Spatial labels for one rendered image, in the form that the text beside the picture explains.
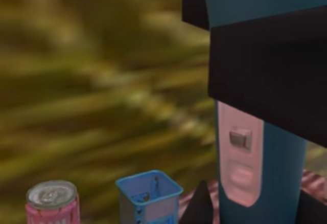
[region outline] checkered tablecloth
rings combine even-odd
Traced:
[[[218,202],[218,183],[217,181],[211,181],[208,184],[211,200],[214,205],[214,222],[213,224],[219,224],[219,202]],[[310,195],[319,199],[327,204],[327,200],[323,196],[324,178],[308,170],[303,171],[302,177],[302,189]],[[189,201],[191,200],[194,191],[182,196],[179,200],[179,218],[183,215],[187,208]]]

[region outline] can lid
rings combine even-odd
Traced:
[[[26,194],[27,202],[36,209],[57,209],[71,203],[77,195],[76,186],[67,181],[42,182]]]

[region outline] blue plastic container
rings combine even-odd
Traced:
[[[159,170],[116,181],[120,224],[178,224],[178,199],[183,192],[175,181]]]

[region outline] blurred background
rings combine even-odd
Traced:
[[[26,191],[54,178],[77,185],[83,224],[118,223],[122,176],[215,178],[208,33],[180,4],[0,0],[1,223],[25,223]],[[306,168],[326,156],[310,143]]]

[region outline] brown blurry surface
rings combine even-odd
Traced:
[[[118,222],[114,181],[162,169],[185,191],[215,173],[208,33],[180,0],[0,0],[0,220],[62,178],[85,224]],[[308,167],[324,169],[310,145]]]

